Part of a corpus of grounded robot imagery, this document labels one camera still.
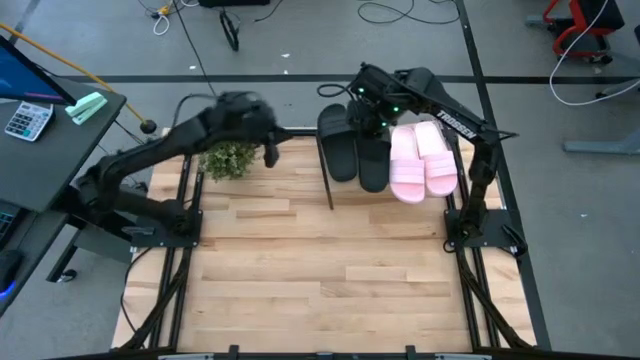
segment pink slipper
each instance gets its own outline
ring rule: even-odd
[[[458,185],[458,170],[440,129],[433,122],[425,121],[416,124],[414,131],[420,158],[425,163],[427,191],[438,197],[451,194]]]
[[[424,200],[424,161],[418,156],[413,129],[400,126],[393,130],[390,160],[389,182],[393,195],[408,204]]]

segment black slide sandal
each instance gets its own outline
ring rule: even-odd
[[[358,136],[358,163],[360,168],[360,186],[365,191],[378,193],[389,183],[389,155],[391,136],[384,130],[380,137],[369,138]]]
[[[331,177],[339,182],[353,180],[358,174],[356,135],[343,105],[331,104],[320,112],[318,136]]]

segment robotic arm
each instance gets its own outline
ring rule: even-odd
[[[375,134],[386,126],[396,125],[402,113],[411,111],[416,115],[433,115],[475,146],[469,169],[471,192],[461,210],[458,231],[465,238],[481,236],[487,216],[484,197],[498,166],[495,145],[517,135],[492,128],[462,106],[426,68],[388,74],[377,66],[363,63],[349,84],[349,91],[358,97],[355,118],[364,133]]]
[[[278,127],[273,110],[253,92],[222,94],[214,107],[176,126],[162,139],[105,156],[76,181],[82,202],[96,216],[121,210],[155,219],[170,233],[187,235],[193,227],[191,212],[177,200],[159,202],[120,188],[132,173],[177,155],[206,151],[222,141],[245,141],[265,148],[269,168],[278,161],[277,145],[291,135]]]

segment monitor screen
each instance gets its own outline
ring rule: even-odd
[[[43,71],[0,37],[0,98],[70,104],[75,101]]]

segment calculator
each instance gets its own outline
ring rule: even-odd
[[[36,141],[53,116],[53,105],[48,108],[23,101],[4,128],[4,132],[26,141]]]

